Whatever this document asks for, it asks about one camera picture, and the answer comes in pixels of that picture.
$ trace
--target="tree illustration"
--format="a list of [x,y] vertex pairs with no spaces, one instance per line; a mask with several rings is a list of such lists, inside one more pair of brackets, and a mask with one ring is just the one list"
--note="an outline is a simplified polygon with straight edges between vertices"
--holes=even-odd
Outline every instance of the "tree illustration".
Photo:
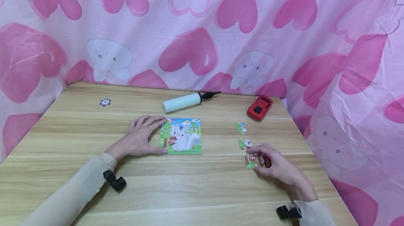
[[167,148],[167,140],[171,138],[170,129],[171,129],[171,123],[170,123],[170,121],[167,121],[163,125],[163,129],[162,129],[162,133],[161,133],[161,137],[164,138],[164,145],[163,145],[164,148]]
[[191,128],[192,128],[193,131],[195,131],[195,128],[197,128],[196,125],[195,125],[195,122],[192,122]]

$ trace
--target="black strap buckle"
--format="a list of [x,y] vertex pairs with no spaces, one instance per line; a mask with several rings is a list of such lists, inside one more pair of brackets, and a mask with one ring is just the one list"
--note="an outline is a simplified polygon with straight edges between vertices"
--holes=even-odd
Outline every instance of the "black strap buckle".
[[286,206],[282,206],[276,209],[276,212],[281,220],[290,218],[302,218],[302,214],[299,208],[294,207],[288,210]]
[[104,179],[106,179],[106,181],[109,182],[112,188],[117,192],[120,192],[126,186],[125,179],[122,177],[116,178],[111,170],[106,170],[103,175]]

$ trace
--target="fabric backdrop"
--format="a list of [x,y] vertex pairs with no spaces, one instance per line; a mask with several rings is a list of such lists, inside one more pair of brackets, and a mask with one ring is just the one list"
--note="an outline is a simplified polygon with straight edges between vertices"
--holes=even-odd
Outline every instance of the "fabric backdrop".
[[402,226],[403,4],[0,0],[0,162],[77,80],[266,94],[360,226]]

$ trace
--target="wrist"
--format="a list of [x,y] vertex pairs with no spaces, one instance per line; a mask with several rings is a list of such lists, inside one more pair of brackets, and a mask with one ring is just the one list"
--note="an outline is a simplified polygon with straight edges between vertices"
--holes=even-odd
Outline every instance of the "wrist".
[[311,202],[318,200],[316,191],[314,190],[313,184],[306,176],[299,178],[294,184],[296,194],[299,200],[304,202]]
[[116,162],[119,162],[123,157],[126,156],[126,154],[120,149],[117,143],[108,147],[105,152],[114,157]]

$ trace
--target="black pump nozzle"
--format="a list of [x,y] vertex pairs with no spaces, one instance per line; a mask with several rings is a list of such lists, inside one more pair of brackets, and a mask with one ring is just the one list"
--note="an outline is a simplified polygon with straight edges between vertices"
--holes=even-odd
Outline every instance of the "black pump nozzle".
[[219,94],[219,93],[221,93],[221,91],[218,91],[218,92],[206,92],[206,93],[204,93],[204,94],[198,93],[198,94],[199,94],[199,96],[201,97],[201,102],[202,102],[203,99],[210,99],[210,98],[212,98],[214,95],[217,95],[217,94]]

